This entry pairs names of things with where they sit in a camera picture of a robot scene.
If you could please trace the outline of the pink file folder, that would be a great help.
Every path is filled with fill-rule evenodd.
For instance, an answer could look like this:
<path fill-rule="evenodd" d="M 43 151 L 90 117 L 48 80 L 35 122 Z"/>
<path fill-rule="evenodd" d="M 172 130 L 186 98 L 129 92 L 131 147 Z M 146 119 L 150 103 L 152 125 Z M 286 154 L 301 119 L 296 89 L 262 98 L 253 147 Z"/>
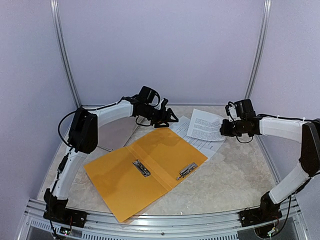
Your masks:
<path fill-rule="evenodd" d="M 137 127 L 134 117 L 121 118 L 99 127 L 98 147 L 107 151 L 124 147 Z"/>

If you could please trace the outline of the orange folder edge clip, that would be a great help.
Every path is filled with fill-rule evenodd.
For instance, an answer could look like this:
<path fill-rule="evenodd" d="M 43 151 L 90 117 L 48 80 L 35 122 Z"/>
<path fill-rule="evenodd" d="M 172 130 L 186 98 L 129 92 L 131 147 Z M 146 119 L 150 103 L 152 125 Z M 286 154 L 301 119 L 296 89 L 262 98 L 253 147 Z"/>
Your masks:
<path fill-rule="evenodd" d="M 185 178 L 187 175 L 189 175 L 191 172 L 193 172 L 198 165 L 195 162 L 190 163 L 186 167 L 184 167 L 182 170 L 179 172 L 179 176 L 176 177 L 176 180 L 180 180 L 181 178 Z"/>

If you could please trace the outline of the orange book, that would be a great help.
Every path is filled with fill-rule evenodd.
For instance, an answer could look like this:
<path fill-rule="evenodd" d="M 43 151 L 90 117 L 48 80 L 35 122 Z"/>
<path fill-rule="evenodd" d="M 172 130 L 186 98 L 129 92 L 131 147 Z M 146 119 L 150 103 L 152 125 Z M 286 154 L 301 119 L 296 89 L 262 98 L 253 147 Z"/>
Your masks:
<path fill-rule="evenodd" d="M 121 223 L 170 192 L 206 160 L 171 129 L 159 128 L 84 169 Z"/>

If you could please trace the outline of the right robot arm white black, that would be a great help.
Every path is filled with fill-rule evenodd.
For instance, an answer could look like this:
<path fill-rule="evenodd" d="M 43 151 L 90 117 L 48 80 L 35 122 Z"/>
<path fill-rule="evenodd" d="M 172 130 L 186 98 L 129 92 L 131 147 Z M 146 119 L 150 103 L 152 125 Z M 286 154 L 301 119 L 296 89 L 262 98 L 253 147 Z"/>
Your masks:
<path fill-rule="evenodd" d="M 280 173 L 281 181 L 267 194 L 279 204 L 320 171 L 320 120 L 257 115 L 248 119 L 223 119 L 225 137 L 260 136 Z"/>

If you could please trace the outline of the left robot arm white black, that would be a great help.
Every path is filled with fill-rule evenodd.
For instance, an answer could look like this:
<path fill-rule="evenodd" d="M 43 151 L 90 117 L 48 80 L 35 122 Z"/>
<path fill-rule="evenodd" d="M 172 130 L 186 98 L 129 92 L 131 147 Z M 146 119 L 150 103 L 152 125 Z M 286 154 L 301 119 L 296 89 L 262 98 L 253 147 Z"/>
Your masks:
<path fill-rule="evenodd" d="M 78 108 L 74 111 L 68 140 L 67 150 L 57 169 L 56 179 L 46 189 L 43 199 L 65 201 L 74 178 L 82 162 L 88 154 L 98 146 L 98 130 L 111 122 L 129 118 L 143 117 L 154 128 L 168 127 L 169 123 L 179 120 L 171 108 L 166 108 L 168 100 L 162 99 L 159 105 L 151 105 L 146 99 L 135 95 L 122 97 L 118 102 L 98 108 Z"/>

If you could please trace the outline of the sheet under right arm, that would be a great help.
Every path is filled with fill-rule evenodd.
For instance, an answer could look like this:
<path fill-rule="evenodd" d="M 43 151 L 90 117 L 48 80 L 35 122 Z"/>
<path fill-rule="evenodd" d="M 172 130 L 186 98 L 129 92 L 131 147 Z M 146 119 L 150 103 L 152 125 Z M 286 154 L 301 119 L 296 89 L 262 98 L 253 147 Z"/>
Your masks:
<path fill-rule="evenodd" d="M 225 137 L 220 133 L 222 121 L 217 114 L 194 108 L 186 135 L 203 141 L 224 141 Z"/>

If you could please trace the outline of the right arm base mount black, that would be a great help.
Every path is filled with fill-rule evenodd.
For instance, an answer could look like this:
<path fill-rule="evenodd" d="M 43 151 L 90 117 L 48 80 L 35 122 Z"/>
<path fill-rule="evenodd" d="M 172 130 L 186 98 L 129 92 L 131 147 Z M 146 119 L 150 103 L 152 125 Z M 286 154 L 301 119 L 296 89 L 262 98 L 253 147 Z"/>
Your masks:
<path fill-rule="evenodd" d="M 260 205 L 256 208 L 245 208 L 238 213 L 241 226 L 249 227 L 280 219 L 283 215 L 280 210 L 280 203 L 274 203 L 269 191 L 260 198 Z"/>

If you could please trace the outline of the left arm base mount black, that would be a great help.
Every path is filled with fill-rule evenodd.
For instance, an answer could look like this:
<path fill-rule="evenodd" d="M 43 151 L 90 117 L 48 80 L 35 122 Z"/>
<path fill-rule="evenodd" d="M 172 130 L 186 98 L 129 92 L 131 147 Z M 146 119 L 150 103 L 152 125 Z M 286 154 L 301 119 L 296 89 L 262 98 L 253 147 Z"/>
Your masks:
<path fill-rule="evenodd" d="M 46 206 L 43 217 L 52 222 L 84 228 L 88 213 L 82 210 L 67 208 L 68 199 L 60 200 L 47 188 L 43 197 Z"/>

